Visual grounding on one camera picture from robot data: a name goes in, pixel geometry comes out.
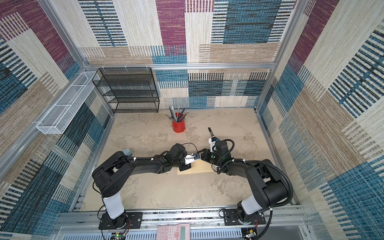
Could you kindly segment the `tan paper envelope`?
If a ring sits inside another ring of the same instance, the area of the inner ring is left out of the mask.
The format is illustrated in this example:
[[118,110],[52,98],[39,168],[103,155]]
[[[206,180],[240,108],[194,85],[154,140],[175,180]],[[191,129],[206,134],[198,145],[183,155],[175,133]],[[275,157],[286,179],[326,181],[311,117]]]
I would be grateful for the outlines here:
[[211,164],[202,160],[191,163],[191,168],[185,171],[177,170],[177,175],[188,175],[188,174],[200,174],[200,173],[213,173]]

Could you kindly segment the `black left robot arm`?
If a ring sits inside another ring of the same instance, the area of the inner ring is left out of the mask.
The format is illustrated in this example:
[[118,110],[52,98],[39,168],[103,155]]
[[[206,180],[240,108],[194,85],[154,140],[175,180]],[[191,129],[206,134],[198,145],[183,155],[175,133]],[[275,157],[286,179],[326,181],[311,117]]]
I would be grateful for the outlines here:
[[169,151],[148,158],[137,158],[118,151],[97,167],[92,178],[99,189],[106,212],[111,220],[124,215],[120,191],[128,178],[139,174],[164,174],[185,165],[186,148],[175,144]]

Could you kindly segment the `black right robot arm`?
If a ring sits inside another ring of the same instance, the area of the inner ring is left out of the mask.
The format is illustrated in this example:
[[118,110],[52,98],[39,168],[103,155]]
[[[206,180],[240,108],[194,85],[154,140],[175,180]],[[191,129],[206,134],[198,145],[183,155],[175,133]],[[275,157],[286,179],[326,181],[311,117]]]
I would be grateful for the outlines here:
[[293,185],[288,176],[270,160],[248,161],[233,158],[226,141],[216,141],[211,149],[204,149],[200,153],[203,161],[216,167],[217,174],[248,180],[252,193],[237,205],[239,223],[250,223],[264,211],[291,202]]

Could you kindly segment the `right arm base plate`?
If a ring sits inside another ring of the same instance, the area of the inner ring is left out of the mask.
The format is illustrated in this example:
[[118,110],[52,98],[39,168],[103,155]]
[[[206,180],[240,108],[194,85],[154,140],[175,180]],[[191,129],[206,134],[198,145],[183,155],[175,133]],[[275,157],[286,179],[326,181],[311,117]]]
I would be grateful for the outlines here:
[[237,209],[220,209],[219,217],[224,219],[225,226],[264,225],[267,223],[265,216],[259,212],[247,217],[241,217]]

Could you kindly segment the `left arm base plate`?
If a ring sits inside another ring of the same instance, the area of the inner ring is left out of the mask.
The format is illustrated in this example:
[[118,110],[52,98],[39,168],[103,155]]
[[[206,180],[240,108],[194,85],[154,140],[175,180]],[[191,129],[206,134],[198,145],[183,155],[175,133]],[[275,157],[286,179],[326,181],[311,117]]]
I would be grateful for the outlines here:
[[112,220],[108,213],[102,215],[99,230],[139,229],[142,224],[142,212],[124,213]]

